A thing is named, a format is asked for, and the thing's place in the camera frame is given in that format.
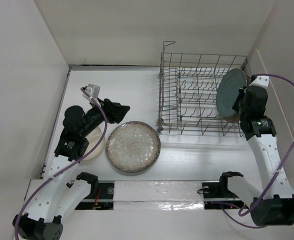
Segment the brown glazed round plate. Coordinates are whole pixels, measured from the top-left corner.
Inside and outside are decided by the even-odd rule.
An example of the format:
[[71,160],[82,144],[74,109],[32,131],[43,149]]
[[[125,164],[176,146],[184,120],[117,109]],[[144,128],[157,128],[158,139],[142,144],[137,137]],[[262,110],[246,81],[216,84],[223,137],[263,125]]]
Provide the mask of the brown glazed round plate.
[[[246,74],[245,76],[246,76],[246,84],[245,84],[245,86],[248,86],[249,83],[251,82],[251,80],[250,80],[250,76],[247,75],[247,74]],[[238,113],[235,113],[235,114],[233,114],[232,116],[224,117],[224,118],[225,118],[228,122],[230,122],[230,123],[236,123],[236,122],[239,121],[240,116],[239,116]]]

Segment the blue-grey round plate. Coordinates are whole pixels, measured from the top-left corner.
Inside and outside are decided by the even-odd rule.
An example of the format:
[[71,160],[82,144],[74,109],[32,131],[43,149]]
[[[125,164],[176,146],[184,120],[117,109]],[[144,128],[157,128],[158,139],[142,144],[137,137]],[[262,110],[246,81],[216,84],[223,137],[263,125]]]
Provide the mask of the blue-grey round plate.
[[223,76],[216,91],[216,109],[221,117],[231,118],[237,113],[233,106],[239,89],[246,85],[246,74],[240,68],[233,68]]

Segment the speckled white dark-rimmed plate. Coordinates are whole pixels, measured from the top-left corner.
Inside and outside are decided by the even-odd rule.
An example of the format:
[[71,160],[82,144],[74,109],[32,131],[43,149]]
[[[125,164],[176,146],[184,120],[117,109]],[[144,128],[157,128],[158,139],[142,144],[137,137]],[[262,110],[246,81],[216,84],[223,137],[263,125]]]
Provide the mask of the speckled white dark-rimmed plate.
[[117,170],[129,174],[140,173],[158,160],[161,140],[150,125],[141,121],[129,121],[112,131],[105,152]]

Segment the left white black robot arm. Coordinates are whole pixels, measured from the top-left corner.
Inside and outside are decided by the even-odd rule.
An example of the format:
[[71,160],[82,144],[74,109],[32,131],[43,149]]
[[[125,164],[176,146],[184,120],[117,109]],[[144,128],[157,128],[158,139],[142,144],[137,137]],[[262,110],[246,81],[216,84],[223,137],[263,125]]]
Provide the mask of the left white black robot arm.
[[96,157],[105,146],[107,129],[101,130],[100,124],[119,124],[130,107],[107,98],[90,97],[89,102],[88,111],[78,105],[65,110],[49,175],[13,219],[15,239],[60,239],[67,216],[85,197],[91,199],[98,194],[94,174],[81,172],[72,185],[69,181],[81,161]]

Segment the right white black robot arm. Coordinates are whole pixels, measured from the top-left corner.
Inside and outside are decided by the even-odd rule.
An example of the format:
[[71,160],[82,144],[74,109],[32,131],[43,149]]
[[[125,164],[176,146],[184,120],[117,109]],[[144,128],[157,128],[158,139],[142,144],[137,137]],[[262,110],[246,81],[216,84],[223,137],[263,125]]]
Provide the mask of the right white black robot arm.
[[244,132],[257,163],[263,191],[259,191],[236,171],[222,173],[218,191],[224,197],[235,195],[248,207],[258,227],[294,224],[294,190],[281,166],[273,121],[265,116],[268,93],[250,85],[239,90],[233,109],[240,116]]

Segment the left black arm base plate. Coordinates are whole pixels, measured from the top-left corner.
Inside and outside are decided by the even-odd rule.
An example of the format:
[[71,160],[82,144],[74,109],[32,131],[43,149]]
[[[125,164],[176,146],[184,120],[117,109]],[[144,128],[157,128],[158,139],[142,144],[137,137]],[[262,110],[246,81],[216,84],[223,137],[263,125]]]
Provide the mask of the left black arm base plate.
[[84,198],[75,210],[113,210],[114,193],[114,181],[100,181],[96,195],[89,195]]

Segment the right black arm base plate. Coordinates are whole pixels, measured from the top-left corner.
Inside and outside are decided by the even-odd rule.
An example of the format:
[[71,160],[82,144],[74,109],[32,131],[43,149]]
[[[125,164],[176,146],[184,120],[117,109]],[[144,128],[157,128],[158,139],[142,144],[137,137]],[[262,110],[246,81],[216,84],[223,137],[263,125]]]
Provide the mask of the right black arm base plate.
[[240,209],[241,207],[248,209],[237,195],[223,189],[219,181],[202,182],[197,193],[202,195],[206,210],[220,210],[220,205],[223,209]]

